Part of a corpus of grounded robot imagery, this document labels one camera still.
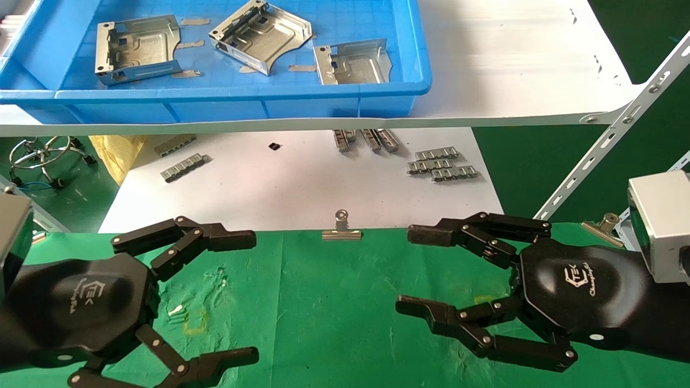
logo on robot hand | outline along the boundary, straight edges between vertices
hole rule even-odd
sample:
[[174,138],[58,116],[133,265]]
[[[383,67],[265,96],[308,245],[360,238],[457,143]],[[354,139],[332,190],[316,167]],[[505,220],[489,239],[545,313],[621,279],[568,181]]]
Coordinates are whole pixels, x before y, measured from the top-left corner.
[[583,264],[583,269],[579,269],[576,264],[568,264],[568,266],[563,270],[565,272],[565,281],[575,286],[575,288],[580,288],[587,283],[589,286],[589,295],[596,295],[596,285],[594,283],[594,270],[589,263]]
[[70,314],[77,310],[77,305],[80,300],[84,301],[84,306],[93,305],[94,299],[100,298],[103,295],[103,289],[106,287],[105,283],[94,280],[86,283],[87,278],[82,278],[74,290],[72,290],[72,297],[70,298]]

green table mat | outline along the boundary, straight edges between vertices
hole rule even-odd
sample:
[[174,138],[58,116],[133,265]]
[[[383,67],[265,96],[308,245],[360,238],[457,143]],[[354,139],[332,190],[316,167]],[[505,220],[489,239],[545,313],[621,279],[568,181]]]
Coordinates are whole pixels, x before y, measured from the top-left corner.
[[[577,224],[556,224],[553,234],[567,244],[601,244]],[[32,248],[27,264],[107,258],[111,237],[50,235]],[[397,314],[399,294],[458,307],[506,295],[509,272],[461,248],[412,245],[403,229],[365,231],[361,242],[323,242],[318,231],[257,237],[255,249],[206,252],[161,285],[154,328],[183,357],[259,348],[259,363],[226,372],[220,387],[686,387],[690,381],[690,365],[580,344],[580,359],[563,374],[480,360],[458,341],[432,335],[423,320]],[[141,259],[148,263],[156,253]],[[187,318],[171,319],[168,312],[179,305]],[[518,321],[494,332],[537,339]],[[66,387],[78,367],[2,374],[0,387]],[[139,347],[103,374],[152,387],[167,371]]]

black robotic gripper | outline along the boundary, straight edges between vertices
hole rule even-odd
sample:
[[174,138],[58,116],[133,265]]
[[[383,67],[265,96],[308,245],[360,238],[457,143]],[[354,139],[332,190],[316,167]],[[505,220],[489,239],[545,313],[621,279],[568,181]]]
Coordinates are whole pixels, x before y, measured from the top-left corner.
[[[459,245],[510,269],[511,294],[465,309],[401,295],[395,309],[423,318],[432,333],[459,340],[477,357],[563,372],[578,359],[571,341],[690,362],[690,287],[658,284],[639,252],[571,246],[551,239],[551,224],[478,213],[412,225],[414,244]],[[520,253],[499,240],[529,242]],[[491,335],[488,326],[519,319],[544,342]]]
[[[158,282],[169,280],[206,249],[253,248],[253,231],[228,232],[221,224],[177,217],[111,243],[115,255],[106,260],[64,260],[19,270],[0,304],[0,372],[86,361],[68,378],[70,387],[140,388],[101,372],[144,344],[170,370],[158,388],[206,388],[217,385],[225,370],[258,362],[254,347],[187,361],[151,327],[160,302]],[[168,245],[151,268],[135,258]]]

blue cable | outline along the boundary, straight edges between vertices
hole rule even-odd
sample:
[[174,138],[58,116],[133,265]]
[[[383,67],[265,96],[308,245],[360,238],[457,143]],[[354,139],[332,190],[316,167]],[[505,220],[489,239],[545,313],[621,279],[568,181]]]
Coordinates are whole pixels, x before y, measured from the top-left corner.
[[[27,186],[29,186],[30,184],[40,184],[40,185],[43,185],[43,186],[45,186],[45,187],[43,187],[43,188],[28,188]],[[19,187],[19,189],[25,190],[25,191],[48,190],[49,188],[53,188],[53,187],[52,187],[51,185],[45,183],[45,182],[38,182],[38,181],[36,181],[36,182],[26,182],[25,184],[22,184],[22,185]]]

yellow bag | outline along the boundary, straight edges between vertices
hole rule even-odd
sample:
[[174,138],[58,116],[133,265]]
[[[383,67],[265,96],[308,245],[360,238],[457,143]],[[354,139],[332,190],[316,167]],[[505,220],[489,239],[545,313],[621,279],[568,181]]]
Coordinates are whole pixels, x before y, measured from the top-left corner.
[[108,169],[110,176],[118,185],[122,185],[125,176],[132,169],[132,165],[137,159],[146,138],[145,135],[89,136],[91,143],[96,148],[96,153],[103,160],[103,164]]

